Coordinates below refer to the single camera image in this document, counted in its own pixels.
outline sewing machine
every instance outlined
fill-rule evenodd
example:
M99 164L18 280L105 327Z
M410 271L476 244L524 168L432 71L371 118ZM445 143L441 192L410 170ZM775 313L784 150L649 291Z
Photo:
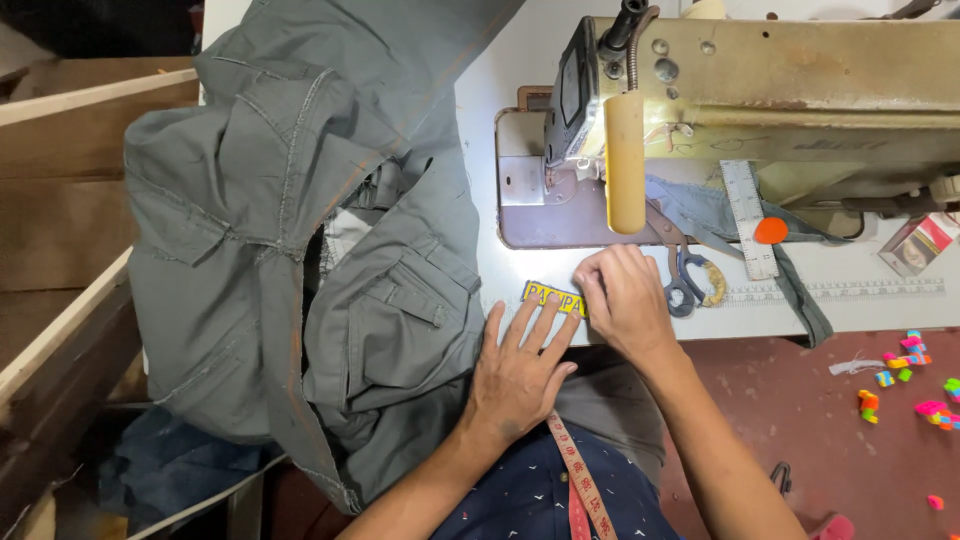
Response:
M617 18L584 17L556 83L520 88L498 115L511 248L657 243L642 229L644 161L666 180L721 187L719 160L751 160L764 199L844 236L860 233L864 211L960 200L955 21L644 20L655 9L624 0ZM642 120L620 113L612 126L605 108L628 99ZM608 170L624 152L639 153L639 169Z

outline forearm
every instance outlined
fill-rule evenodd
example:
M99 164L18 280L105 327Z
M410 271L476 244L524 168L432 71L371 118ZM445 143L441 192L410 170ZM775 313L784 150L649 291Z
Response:
M350 524L338 539L429 538L502 454L458 427L406 478Z
M716 540L806 538L776 486L733 434L679 346L669 371L643 374L660 406L687 481Z

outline gray cargo pants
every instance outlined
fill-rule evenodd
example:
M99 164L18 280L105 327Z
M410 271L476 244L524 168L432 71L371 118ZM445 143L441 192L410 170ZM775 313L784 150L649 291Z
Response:
M606 345L570 349L562 361L579 367L557 395L561 418L618 449L660 489L663 418L634 366Z

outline navy blue shirt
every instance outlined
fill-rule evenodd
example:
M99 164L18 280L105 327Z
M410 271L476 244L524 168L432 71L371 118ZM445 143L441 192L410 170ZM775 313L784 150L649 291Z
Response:
M567 424L620 539L679 540L650 480L614 447ZM517 441L434 532L434 540L569 540L566 466L545 424ZM590 524L590 533L596 530Z

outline yellow name patch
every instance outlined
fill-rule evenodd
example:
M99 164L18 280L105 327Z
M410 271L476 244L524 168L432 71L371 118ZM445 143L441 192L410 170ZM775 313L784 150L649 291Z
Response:
M560 297L560 311L569 313L576 309L580 311L580 315L583 316L583 318L589 318L587 316L587 302L582 296L573 294L572 292L566 292L565 290L555 289L540 282L527 282L527 284L523 286L522 300L526 300L531 294L540 294L540 305L543 306L543 304L546 303L546 297L549 296L551 292L557 293L557 296Z

